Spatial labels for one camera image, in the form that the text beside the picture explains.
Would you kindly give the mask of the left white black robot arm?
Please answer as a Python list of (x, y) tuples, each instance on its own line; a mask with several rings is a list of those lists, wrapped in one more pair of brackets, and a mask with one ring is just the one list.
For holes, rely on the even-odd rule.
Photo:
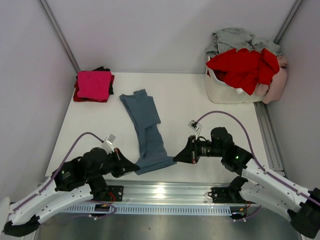
[(119, 178), (139, 170), (118, 148), (95, 147), (65, 162), (37, 190), (10, 205), (3, 233), (24, 237), (62, 210), (85, 201), (103, 201), (109, 187), (104, 176)]

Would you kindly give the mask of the blue grey t shirt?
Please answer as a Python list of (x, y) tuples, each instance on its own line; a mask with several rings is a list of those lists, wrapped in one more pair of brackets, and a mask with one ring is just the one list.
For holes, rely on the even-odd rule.
[(176, 164), (167, 154), (162, 135), (158, 130), (161, 123), (154, 98), (145, 89), (135, 91), (132, 95), (119, 96), (125, 110), (132, 120), (139, 148), (139, 158), (135, 173), (143, 175)]

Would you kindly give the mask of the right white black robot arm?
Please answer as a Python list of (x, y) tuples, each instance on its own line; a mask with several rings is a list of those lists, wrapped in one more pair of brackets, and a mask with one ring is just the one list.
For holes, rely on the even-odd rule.
[(196, 164), (201, 157), (218, 157), (237, 177), (227, 191), (233, 202), (242, 199), (261, 205), (288, 220), (301, 235), (314, 239), (320, 230), (320, 190), (310, 190), (259, 163), (252, 153), (237, 146), (224, 127), (211, 130), (210, 140), (191, 135), (173, 160)]

